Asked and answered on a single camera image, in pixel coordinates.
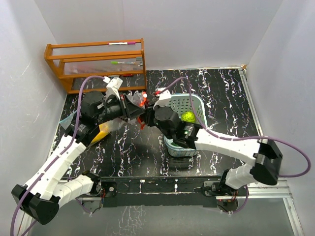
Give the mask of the orange zip plastic bag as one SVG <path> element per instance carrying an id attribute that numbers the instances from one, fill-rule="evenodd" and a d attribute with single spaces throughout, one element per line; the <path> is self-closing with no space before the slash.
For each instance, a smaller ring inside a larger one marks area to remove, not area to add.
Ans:
<path id="1" fill-rule="evenodd" d="M 120 105 L 123 112 L 120 119 L 125 122 L 135 120 L 142 130 L 145 122 L 140 119 L 140 116 L 146 111 L 146 105 L 148 105 L 147 97 L 146 92 L 136 92 L 134 95 L 120 94 Z"/>

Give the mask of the blue zip top bag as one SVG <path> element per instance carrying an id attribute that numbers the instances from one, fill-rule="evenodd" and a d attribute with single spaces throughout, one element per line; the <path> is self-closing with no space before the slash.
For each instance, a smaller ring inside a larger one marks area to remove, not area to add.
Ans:
<path id="1" fill-rule="evenodd" d="M 64 129 L 66 135 L 72 136 L 74 134 L 75 123 L 76 123 L 76 113 L 74 111 L 65 119 L 61 120 L 59 124 Z M 114 120 L 107 121 L 110 127 L 110 133 L 121 128 L 124 121 L 116 118 Z M 78 129 L 75 136 L 76 143 L 83 143 L 86 147 L 91 146 L 90 143 L 94 137 L 99 133 L 99 125 L 93 121 L 86 121 L 79 118 Z"/>

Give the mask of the yellow banana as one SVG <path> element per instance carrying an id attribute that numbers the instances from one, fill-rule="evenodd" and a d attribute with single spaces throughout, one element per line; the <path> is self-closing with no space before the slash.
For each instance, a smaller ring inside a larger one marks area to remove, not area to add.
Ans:
<path id="1" fill-rule="evenodd" d="M 110 127 L 107 122 L 102 123 L 99 125 L 99 133 L 94 137 L 90 145 L 94 145 L 95 143 L 102 140 L 104 137 L 106 137 L 110 133 Z"/>

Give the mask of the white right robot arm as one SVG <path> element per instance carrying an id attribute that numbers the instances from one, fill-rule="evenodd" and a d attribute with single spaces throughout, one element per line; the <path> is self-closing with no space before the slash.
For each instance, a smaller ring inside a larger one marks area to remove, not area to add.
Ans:
<path id="1" fill-rule="evenodd" d="M 244 165 L 225 170 L 218 182 L 203 186 L 212 196 L 232 195 L 241 187 L 260 182 L 276 185 L 283 155 L 274 141 L 242 140 L 232 136 L 219 138 L 211 135 L 200 124 L 182 121 L 170 107 L 149 108 L 140 120 L 148 126 L 157 127 L 181 148 L 209 150 L 234 157 Z"/>

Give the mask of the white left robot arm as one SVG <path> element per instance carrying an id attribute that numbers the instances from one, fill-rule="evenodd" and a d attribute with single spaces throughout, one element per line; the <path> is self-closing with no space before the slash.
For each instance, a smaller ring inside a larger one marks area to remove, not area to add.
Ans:
<path id="1" fill-rule="evenodd" d="M 17 209 L 46 225 L 61 207 L 79 196 L 104 195 L 100 177 L 90 171 L 64 184 L 60 180 L 77 157 L 94 143 L 101 124 L 132 121 L 144 113 L 146 104 L 145 92 L 134 95 L 113 92 L 107 99 L 100 91 L 79 93 L 76 113 L 54 152 L 31 179 L 12 189 Z"/>

